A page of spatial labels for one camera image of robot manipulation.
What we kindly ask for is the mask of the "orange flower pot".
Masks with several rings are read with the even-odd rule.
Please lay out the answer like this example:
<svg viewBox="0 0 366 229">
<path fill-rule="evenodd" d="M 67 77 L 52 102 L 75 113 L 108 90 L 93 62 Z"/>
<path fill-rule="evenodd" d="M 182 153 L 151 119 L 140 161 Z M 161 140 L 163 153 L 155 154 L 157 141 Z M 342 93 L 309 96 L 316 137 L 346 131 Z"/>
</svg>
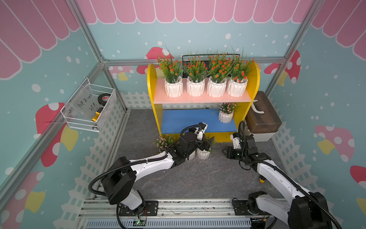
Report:
<svg viewBox="0 0 366 229">
<path fill-rule="evenodd" d="M 187 75 L 187 93 L 193 97 L 201 96 L 204 93 L 207 78 L 206 64 L 199 56 L 190 53 L 183 68 Z"/>
<path fill-rule="evenodd" d="M 231 72 L 231 61 L 232 56 L 228 53 L 209 56 L 207 93 L 210 97 L 218 98 L 224 95 L 227 78 Z"/>
<path fill-rule="evenodd" d="M 177 98 L 183 94 L 183 64 L 171 55 L 170 51 L 163 49 L 162 55 L 157 56 L 159 69 L 165 77 L 165 93 L 170 98 Z"/>
<path fill-rule="evenodd" d="M 249 74 L 255 65 L 255 58 L 245 59 L 243 55 L 233 55 L 231 72 L 228 77 L 227 93 L 232 97 L 240 97 L 246 91 Z"/>
</svg>

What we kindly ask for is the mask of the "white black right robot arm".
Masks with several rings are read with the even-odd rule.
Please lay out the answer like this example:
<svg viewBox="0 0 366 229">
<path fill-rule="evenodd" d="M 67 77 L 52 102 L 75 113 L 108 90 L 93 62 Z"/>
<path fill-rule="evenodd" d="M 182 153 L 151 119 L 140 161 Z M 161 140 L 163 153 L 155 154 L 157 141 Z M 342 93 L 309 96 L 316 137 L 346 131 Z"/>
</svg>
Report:
<svg viewBox="0 0 366 229">
<path fill-rule="evenodd" d="M 281 170 L 266 153 L 260 153 L 253 135 L 245 135 L 246 124 L 241 121 L 238 131 L 230 137 L 233 146 L 222 150 L 228 159 L 238 160 L 244 170 L 254 170 L 260 181 L 269 181 L 285 201 L 277 200 L 264 191 L 248 195 L 245 209 L 251 215 L 268 213 L 286 223 L 291 229 L 340 229 L 341 224 L 329 212 L 326 198 L 311 192 Z"/>
</svg>

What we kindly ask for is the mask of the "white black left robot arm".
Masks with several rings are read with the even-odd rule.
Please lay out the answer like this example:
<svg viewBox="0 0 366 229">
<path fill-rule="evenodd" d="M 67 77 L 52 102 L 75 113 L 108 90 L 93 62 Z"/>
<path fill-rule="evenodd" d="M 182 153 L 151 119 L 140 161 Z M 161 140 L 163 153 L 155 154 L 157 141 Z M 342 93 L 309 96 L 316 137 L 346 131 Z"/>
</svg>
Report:
<svg viewBox="0 0 366 229">
<path fill-rule="evenodd" d="M 118 158 L 106 172 L 90 181 L 88 191 L 107 197 L 109 203 L 119 209 L 127 207 L 134 215 L 141 214 L 147 204 L 141 193 L 133 189 L 135 182 L 183 164 L 198 148 L 207 151 L 214 141 L 214 137 L 205 141 L 207 127 L 208 124 L 201 122 L 183 129 L 178 140 L 163 147 L 157 155 L 139 160 L 127 160 L 124 156 Z"/>
</svg>

